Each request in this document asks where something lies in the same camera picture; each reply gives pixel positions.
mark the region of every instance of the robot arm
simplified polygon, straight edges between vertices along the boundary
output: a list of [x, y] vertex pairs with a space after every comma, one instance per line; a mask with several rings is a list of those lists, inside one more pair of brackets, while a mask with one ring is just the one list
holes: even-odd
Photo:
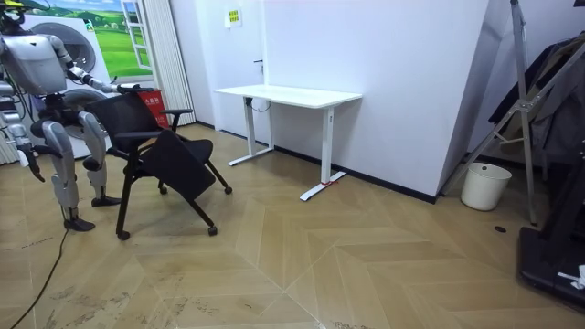
[[100, 80], [93, 78], [88, 72], [75, 66], [73, 59], [69, 55], [69, 52], [65, 49], [63, 41], [56, 36], [44, 35], [55, 49], [59, 62], [67, 68], [67, 77], [71, 80], [81, 81], [81, 83], [89, 85], [96, 90], [110, 93], [118, 91], [118, 85], [111, 85]]
[[[0, 55], [3, 51], [4, 48], [0, 47]], [[29, 166], [33, 175], [44, 182], [45, 179], [40, 174], [34, 151], [42, 152], [47, 150], [45, 148], [42, 151], [38, 150], [28, 139], [27, 128], [22, 124], [20, 115], [16, 110], [13, 99], [14, 94], [15, 91], [12, 86], [5, 81], [4, 67], [0, 65], [0, 116], [6, 124], [6, 129], [12, 135], [13, 141], [10, 141], [10, 143], [16, 145], [20, 164]]]

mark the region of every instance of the desk foot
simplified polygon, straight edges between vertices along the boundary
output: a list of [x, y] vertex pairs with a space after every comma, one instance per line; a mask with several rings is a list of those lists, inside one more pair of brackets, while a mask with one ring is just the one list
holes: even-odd
[[255, 158], [255, 157], [259, 156], [259, 155], [266, 154], [266, 153], [268, 153], [270, 151], [274, 151], [274, 148], [270, 148], [269, 147], [269, 148], [263, 149], [262, 151], [258, 151], [255, 155], [246, 155], [244, 157], [241, 157], [240, 159], [236, 159], [234, 161], [229, 162], [228, 165], [229, 166], [234, 166], [234, 165], [237, 165], [237, 164], [242, 163], [244, 161], [248, 161], [250, 159], [253, 159], [253, 158]]
[[319, 184], [318, 186], [311, 188], [310, 190], [303, 193], [303, 195], [301, 196], [301, 200], [302, 201], [309, 201], [309, 199], [311, 197], [313, 197], [317, 193], [321, 192], [322, 190], [328, 188], [331, 185], [331, 183], [333, 183], [334, 181], [338, 180], [339, 178], [341, 178], [345, 175], [346, 175], [346, 173], [344, 173], [344, 172], [338, 172], [337, 174], [332, 175], [331, 180], [329, 181], [329, 184], [327, 184], [327, 185]]

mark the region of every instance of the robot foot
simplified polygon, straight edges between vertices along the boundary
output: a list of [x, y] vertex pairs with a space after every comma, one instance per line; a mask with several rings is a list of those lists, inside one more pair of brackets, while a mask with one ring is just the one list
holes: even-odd
[[73, 218], [70, 220], [64, 220], [63, 226], [68, 229], [73, 229], [78, 232], [87, 232], [95, 228], [95, 224], [86, 222], [81, 218]]
[[118, 197], [109, 197], [109, 196], [102, 196], [100, 198], [94, 198], [91, 200], [92, 207], [106, 207], [106, 206], [115, 206], [120, 205], [122, 200]]

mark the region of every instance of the robot leg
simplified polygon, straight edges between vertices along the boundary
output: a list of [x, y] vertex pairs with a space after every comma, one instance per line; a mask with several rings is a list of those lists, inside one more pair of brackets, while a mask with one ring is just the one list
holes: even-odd
[[106, 142], [105, 134], [95, 116], [89, 112], [80, 112], [78, 119], [83, 126], [83, 138], [88, 145], [91, 155], [83, 160], [83, 166], [88, 170], [88, 178], [95, 189], [95, 198], [91, 200], [92, 207], [119, 205], [121, 199], [106, 196]]
[[64, 226], [79, 232], [86, 232], [95, 225], [80, 218], [77, 205], [80, 196], [75, 182], [75, 159], [69, 136], [60, 123], [42, 122], [43, 137], [47, 146], [52, 147], [61, 154], [61, 158], [50, 155], [56, 174], [51, 177], [55, 196], [65, 213]]

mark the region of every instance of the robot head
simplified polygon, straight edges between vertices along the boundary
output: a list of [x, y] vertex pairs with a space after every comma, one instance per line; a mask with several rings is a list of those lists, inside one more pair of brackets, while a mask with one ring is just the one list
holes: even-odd
[[[0, 0], [0, 32], [8, 35], [21, 33], [20, 25], [25, 23], [25, 12], [30, 9], [48, 10], [48, 7], [33, 0]], [[8, 13], [16, 14], [18, 18], [14, 19]]]
[[39, 2], [33, 0], [0, 0], [0, 10], [3, 12], [25, 12], [30, 9], [47, 10], [48, 7], [41, 5]]

